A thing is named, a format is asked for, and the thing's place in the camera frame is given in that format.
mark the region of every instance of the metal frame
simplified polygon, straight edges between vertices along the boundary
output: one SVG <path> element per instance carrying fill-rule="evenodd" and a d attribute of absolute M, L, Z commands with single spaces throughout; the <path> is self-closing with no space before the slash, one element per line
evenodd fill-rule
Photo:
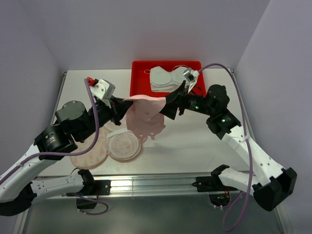
<path fill-rule="evenodd" d="M 59 99 L 66 79 L 66 72 L 64 72 L 61 87 L 58 93 L 58 99 L 56 101 L 55 111 L 59 104 Z M 254 133 L 252 131 L 248 116 L 246 116 L 246 123 L 249 129 L 250 136 L 254 139 Z M 163 195 L 198 195 L 197 189 L 192 186 L 195 182 L 195 178 L 198 176 L 210 176 L 210 173 L 189 173 L 189 174 L 165 174 L 165 175 L 105 175 L 95 176 L 95 180 L 108 179 L 111 180 L 111 190 L 109 197 L 135 197 L 135 196 L 163 196 Z M 209 192 L 209 194 L 219 194 L 224 191 Z M 67 197 L 66 195 L 59 195 L 50 199 L 76 199 L 75 197 Z M 283 204 L 277 206 L 274 210 L 280 220 L 280 225 L 286 234 L 293 234 L 287 212 Z M 22 234 L 25 222 L 28 216 L 28 210 L 19 214 L 15 223 L 13 234 Z"/>

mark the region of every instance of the wall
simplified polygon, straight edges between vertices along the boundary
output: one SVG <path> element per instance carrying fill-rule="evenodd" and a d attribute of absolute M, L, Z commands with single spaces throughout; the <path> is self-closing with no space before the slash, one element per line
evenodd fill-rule
<path fill-rule="evenodd" d="M 20 0 L 64 70 L 133 60 L 236 67 L 269 0 Z"/>
<path fill-rule="evenodd" d="M 0 1 L 0 174 L 51 121 L 61 72 L 18 0 Z M 15 217 L 0 216 L 2 234 Z"/>
<path fill-rule="evenodd" d="M 237 67 L 237 79 L 259 144 L 298 173 L 285 200 L 296 234 L 311 233 L 312 1 L 269 3 Z"/>

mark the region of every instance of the white table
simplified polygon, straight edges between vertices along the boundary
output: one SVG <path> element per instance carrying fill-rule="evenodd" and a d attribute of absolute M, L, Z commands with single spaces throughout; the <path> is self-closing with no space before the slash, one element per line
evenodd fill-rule
<path fill-rule="evenodd" d="M 231 78 L 223 69 L 206 69 L 203 72 L 206 89 L 212 84 L 225 85 L 230 97 L 229 110 L 241 121 L 238 97 Z M 114 96 L 127 98 L 130 93 L 131 70 L 77 70 L 68 71 L 58 102 L 58 109 L 71 100 L 82 101 L 91 107 L 83 79 L 106 79 L 116 86 Z M 142 175 L 211 172 L 221 164 L 239 171 L 248 166 L 228 145 L 212 134 L 206 125 L 208 117 L 185 111 L 176 119 L 165 118 L 166 128 L 155 140 L 147 140 L 140 156 L 129 163 L 119 163 L 110 157 L 93 175 Z M 44 170 L 40 176 L 65 176 L 75 167 L 65 157 Z"/>

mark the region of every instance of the red tray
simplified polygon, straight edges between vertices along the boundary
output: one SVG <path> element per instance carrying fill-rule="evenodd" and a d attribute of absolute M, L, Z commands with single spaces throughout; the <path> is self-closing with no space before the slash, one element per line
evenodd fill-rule
<path fill-rule="evenodd" d="M 156 98 L 166 96 L 168 93 L 152 92 L 150 75 L 145 74 L 144 71 L 160 66 L 166 71 L 170 72 L 175 66 L 179 65 L 191 67 L 193 70 L 201 69 L 201 64 L 199 61 L 134 61 L 132 63 L 130 96 L 138 94 L 144 94 Z M 202 73 L 199 74 L 196 85 L 199 86 L 204 93 L 202 94 L 201 91 L 197 88 L 193 89 L 194 92 L 196 94 L 202 94 L 205 96 L 206 88 Z"/>

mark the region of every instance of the pink cloth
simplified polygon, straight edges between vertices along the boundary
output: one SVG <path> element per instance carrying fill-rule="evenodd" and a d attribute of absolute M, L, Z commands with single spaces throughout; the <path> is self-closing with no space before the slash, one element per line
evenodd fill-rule
<path fill-rule="evenodd" d="M 128 130 L 136 135 L 141 144 L 148 136 L 155 139 L 154 137 L 166 127 L 164 115 L 159 113 L 166 104 L 166 98 L 135 95 L 125 100 L 133 101 L 126 114 Z"/>

